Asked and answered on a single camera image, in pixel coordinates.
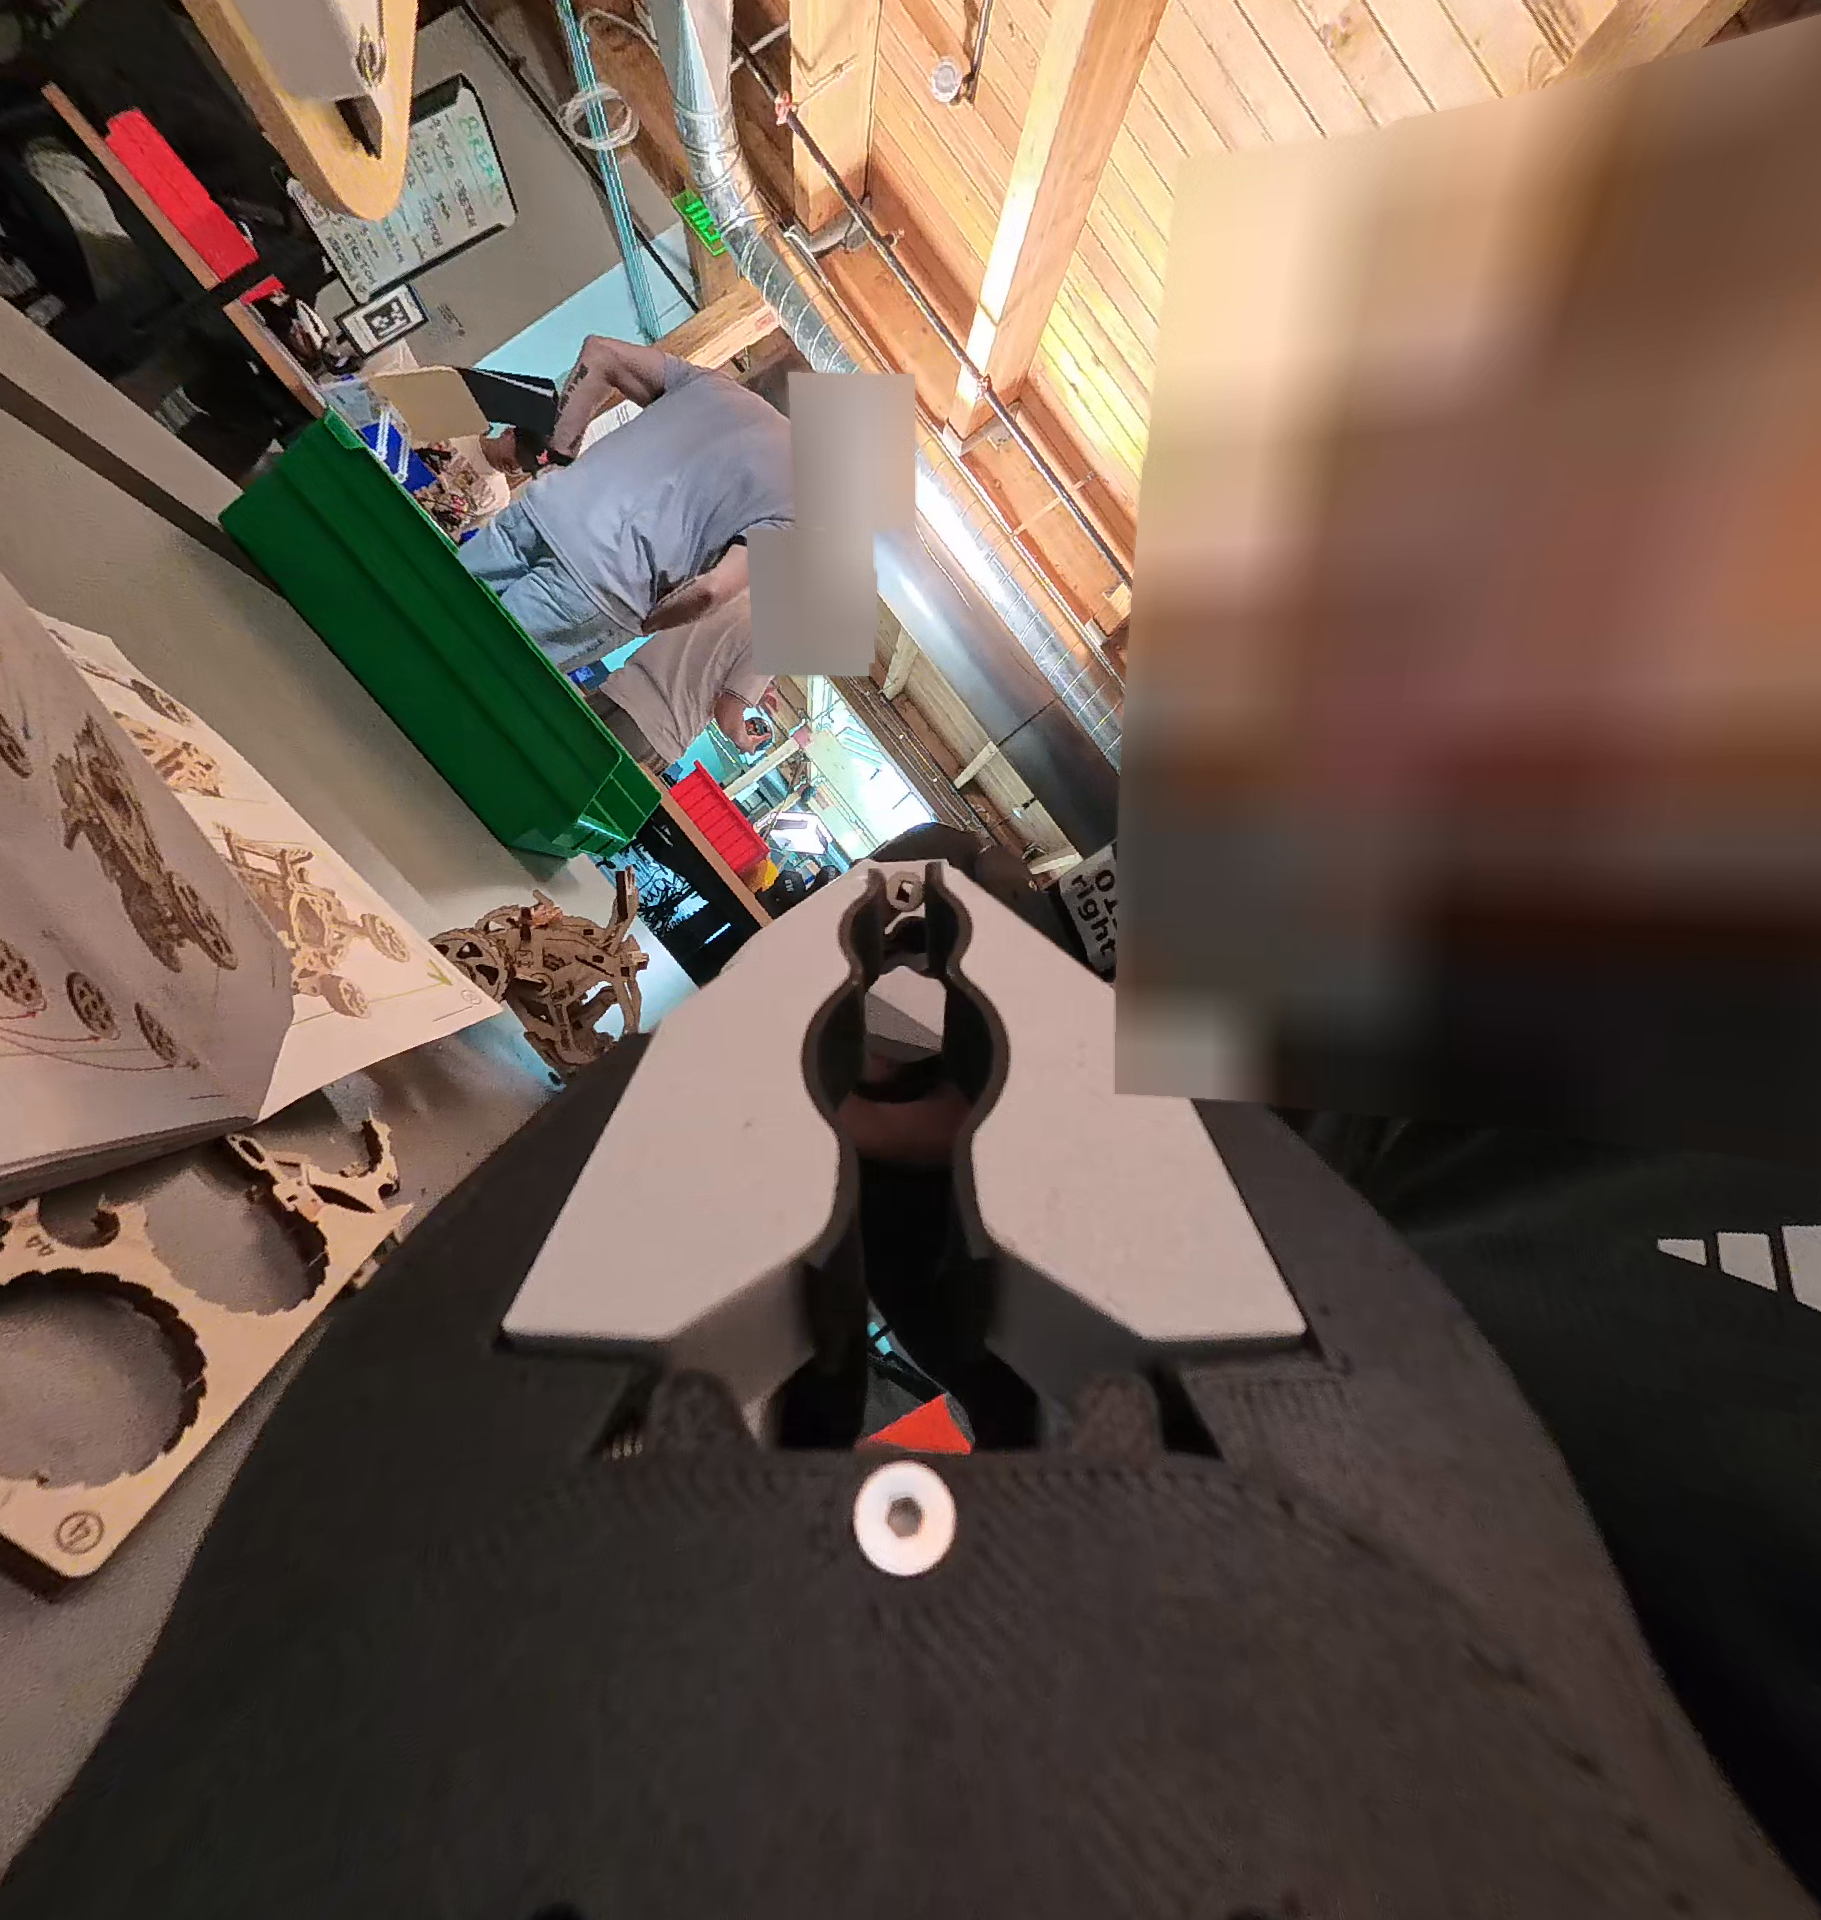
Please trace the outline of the green plastic bin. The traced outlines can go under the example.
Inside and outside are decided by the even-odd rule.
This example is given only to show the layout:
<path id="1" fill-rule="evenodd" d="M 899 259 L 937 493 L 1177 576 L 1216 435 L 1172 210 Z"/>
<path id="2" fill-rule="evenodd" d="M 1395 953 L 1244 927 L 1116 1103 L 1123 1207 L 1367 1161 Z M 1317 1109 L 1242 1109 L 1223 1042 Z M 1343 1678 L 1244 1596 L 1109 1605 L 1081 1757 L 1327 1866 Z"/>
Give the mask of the green plastic bin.
<path id="1" fill-rule="evenodd" d="M 629 846 L 657 786 L 337 413 L 221 525 L 503 846 Z"/>

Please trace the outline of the white tablet stand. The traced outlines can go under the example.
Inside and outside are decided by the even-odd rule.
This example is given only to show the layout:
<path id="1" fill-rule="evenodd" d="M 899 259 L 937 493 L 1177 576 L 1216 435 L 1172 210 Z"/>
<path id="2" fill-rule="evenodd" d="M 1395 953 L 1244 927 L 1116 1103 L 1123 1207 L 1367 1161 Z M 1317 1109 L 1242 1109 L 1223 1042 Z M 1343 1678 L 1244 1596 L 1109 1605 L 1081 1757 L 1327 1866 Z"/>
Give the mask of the white tablet stand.
<path id="1" fill-rule="evenodd" d="M 291 177 L 377 220 L 400 198 L 417 3 L 186 3 L 195 30 Z"/>

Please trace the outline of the wooden model buggy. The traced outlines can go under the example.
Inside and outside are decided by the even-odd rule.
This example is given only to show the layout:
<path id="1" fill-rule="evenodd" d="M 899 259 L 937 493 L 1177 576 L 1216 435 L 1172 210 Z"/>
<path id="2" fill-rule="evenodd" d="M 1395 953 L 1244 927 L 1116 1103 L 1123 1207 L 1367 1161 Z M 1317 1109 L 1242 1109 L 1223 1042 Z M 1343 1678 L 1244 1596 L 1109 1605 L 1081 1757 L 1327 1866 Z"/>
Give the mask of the wooden model buggy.
<path id="1" fill-rule="evenodd" d="M 620 871 L 606 924 L 534 892 L 528 904 L 436 935 L 431 948 L 517 1017 L 551 1073 L 570 1079 L 640 1034 L 639 977 L 650 957 L 635 938 L 636 916 L 635 872 Z"/>

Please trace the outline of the red plastic bin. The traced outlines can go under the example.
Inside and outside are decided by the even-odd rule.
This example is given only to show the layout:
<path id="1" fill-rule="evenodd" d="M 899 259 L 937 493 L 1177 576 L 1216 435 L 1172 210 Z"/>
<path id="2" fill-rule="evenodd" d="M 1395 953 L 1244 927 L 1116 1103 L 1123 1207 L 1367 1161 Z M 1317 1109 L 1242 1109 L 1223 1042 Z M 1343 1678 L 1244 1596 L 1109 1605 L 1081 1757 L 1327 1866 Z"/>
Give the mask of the red plastic bin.
<path id="1" fill-rule="evenodd" d="M 175 234 L 189 246 L 210 286 L 226 284 L 259 261 L 250 231 L 217 202 L 139 109 L 125 109 L 107 120 L 106 147 L 154 203 L 168 234 Z"/>
<path id="2" fill-rule="evenodd" d="M 704 763 L 688 763 L 680 781 L 668 781 L 666 789 L 730 872 L 755 893 L 763 892 L 773 875 L 769 844 Z"/>

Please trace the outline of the wooden parts sheet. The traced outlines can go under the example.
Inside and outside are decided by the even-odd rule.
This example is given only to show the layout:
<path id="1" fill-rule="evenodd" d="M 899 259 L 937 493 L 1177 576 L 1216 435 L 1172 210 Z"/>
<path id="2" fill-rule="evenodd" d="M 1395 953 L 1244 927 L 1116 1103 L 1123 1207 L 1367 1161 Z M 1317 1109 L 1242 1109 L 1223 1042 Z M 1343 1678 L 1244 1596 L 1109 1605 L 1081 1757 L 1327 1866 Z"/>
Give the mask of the wooden parts sheet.
<path id="1" fill-rule="evenodd" d="M 255 1133 L 223 1145 L 304 1257 L 311 1289 L 297 1305 L 252 1311 L 204 1299 L 162 1261 L 137 1202 L 100 1202 L 83 1240 L 54 1233 L 38 1198 L 0 1212 L 0 1299 L 18 1285 L 51 1293 L 65 1284 L 106 1294 L 160 1333 L 180 1388 L 170 1440 L 137 1471 L 100 1484 L 0 1473 L 0 1547 L 25 1567 L 25 1580 L 103 1570 L 326 1310 L 366 1284 L 411 1214 L 396 1202 L 394 1133 L 382 1116 L 363 1122 L 363 1164 L 347 1171 L 277 1150 Z"/>

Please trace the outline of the instruction booklet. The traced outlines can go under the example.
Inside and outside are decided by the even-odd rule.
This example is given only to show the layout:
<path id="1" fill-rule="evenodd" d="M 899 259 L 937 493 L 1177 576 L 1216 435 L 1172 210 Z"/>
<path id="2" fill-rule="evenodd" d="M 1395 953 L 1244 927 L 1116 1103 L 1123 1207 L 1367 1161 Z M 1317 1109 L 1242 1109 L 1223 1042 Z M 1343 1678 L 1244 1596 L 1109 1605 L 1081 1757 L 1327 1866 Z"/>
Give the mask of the instruction booklet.
<path id="1" fill-rule="evenodd" d="M 0 573 L 0 1205 L 494 1017 L 230 741 Z"/>

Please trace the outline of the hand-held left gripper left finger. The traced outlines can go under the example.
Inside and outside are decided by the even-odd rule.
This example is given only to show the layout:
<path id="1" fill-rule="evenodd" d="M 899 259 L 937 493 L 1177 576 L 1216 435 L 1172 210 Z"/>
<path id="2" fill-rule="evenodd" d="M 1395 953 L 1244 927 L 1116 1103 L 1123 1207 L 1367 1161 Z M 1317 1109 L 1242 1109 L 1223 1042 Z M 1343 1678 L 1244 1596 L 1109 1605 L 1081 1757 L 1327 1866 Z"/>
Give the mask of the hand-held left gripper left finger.
<path id="1" fill-rule="evenodd" d="M 517 1357 L 708 1375 L 772 1442 L 855 1442 L 873 1388 L 857 1179 L 810 1083 L 886 871 L 772 924 L 636 1057 L 502 1323 Z"/>

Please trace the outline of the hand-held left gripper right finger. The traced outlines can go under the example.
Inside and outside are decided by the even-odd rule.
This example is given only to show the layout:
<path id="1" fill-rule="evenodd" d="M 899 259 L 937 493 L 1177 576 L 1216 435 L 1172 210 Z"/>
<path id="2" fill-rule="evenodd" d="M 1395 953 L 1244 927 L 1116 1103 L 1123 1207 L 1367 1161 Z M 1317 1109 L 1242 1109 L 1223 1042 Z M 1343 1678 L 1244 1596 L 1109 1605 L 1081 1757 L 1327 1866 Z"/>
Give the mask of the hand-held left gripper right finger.
<path id="1" fill-rule="evenodd" d="M 976 1431 L 1207 1431 L 1198 1371 L 1310 1337 L 1247 1201 L 1184 1099 L 1114 1088 L 1109 987 L 968 868 L 923 857 L 919 888 L 945 995 L 919 1358 Z"/>

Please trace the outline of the whiteboard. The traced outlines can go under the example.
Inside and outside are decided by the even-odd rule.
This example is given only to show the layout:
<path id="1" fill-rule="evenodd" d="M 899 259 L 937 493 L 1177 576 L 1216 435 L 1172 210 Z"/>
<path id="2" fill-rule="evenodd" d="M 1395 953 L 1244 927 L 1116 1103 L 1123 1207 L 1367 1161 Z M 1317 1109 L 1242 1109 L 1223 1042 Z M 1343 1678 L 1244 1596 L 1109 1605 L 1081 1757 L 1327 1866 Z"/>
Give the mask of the whiteboard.
<path id="1" fill-rule="evenodd" d="M 301 180 L 287 195 L 354 305 L 377 300 L 517 223 L 488 112 L 466 76 L 414 102 L 400 195 L 379 220 L 323 207 Z"/>

